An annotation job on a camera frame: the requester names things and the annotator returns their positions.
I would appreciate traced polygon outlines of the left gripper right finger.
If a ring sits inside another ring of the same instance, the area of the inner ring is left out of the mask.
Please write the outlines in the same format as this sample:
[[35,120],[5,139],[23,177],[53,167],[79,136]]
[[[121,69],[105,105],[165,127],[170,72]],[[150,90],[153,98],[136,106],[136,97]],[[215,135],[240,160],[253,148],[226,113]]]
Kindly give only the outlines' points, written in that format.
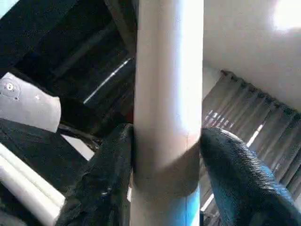
[[299,226],[289,191],[244,141],[220,128],[203,128],[200,153],[224,226]]

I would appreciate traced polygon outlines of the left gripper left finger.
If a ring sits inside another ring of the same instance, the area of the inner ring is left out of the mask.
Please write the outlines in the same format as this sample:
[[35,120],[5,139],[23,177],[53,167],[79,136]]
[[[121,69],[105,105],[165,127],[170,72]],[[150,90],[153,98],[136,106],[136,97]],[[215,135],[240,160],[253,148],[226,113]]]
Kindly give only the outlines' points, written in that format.
[[118,125],[101,141],[65,196],[57,226],[127,226],[134,129]]

